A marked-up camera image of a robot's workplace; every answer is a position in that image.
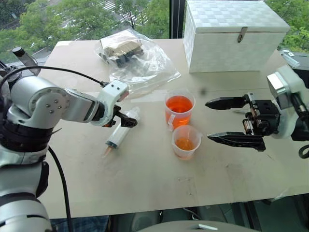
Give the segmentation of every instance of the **plastic cup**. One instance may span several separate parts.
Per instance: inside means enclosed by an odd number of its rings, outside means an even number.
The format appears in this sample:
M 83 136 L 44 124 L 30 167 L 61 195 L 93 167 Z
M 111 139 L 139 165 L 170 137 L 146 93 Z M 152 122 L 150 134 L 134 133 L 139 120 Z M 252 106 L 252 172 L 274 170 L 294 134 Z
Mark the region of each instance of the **plastic cup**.
M 170 91 L 165 96 L 165 118 L 169 131 L 189 124 L 194 106 L 195 98 L 188 90 Z
M 179 126 L 172 134 L 172 147 L 175 154 L 182 160 L 191 159 L 201 144 L 202 136 L 202 133 L 192 126 Z

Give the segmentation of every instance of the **orange liquid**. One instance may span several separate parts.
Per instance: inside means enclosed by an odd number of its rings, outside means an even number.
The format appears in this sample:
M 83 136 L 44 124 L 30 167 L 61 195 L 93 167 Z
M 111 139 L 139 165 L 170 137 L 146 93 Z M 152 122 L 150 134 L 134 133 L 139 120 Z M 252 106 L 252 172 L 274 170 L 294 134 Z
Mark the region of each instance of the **orange liquid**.
M 192 109 L 192 102 L 184 96 L 173 96 L 166 102 L 166 106 L 173 112 L 185 113 Z M 170 113 L 165 112 L 166 123 L 169 121 Z M 174 118 L 173 128 L 177 128 L 181 125 L 187 125 L 190 121 L 191 115 L 187 117 Z
M 191 151 L 194 149 L 194 144 L 187 138 L 180 138 L 175 141 L 177 147 L 185 151 Z

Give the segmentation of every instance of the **box lid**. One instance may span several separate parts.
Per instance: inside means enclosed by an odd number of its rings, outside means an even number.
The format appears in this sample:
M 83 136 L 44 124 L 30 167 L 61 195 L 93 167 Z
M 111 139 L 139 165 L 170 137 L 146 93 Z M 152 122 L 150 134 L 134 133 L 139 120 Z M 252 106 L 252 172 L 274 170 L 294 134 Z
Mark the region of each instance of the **box lid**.
M 196 33 L 287 32 L 289 25 L 263 1 L 188 0 Z

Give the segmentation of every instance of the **cup handle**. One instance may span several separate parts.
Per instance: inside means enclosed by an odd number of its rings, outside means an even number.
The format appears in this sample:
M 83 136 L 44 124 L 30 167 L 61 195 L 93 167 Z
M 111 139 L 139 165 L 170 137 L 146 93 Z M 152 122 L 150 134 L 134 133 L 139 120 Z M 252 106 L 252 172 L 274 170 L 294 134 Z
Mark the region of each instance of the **cup handle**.
M 168 125 L 169 125 L 169 131 L 173 131 L 173 121 L 174 121 L 175 115 L 170 115 L 169 116 L 169 121 L 168 121 Z

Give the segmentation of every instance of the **white box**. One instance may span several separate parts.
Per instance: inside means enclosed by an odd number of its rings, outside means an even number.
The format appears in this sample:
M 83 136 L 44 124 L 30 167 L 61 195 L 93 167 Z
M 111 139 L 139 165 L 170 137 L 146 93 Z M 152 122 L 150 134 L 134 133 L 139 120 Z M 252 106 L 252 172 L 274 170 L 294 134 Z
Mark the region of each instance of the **white box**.
M 188 0 L 183 44 L 189 72 L 261 70 L 289 28 L 263 1 Z

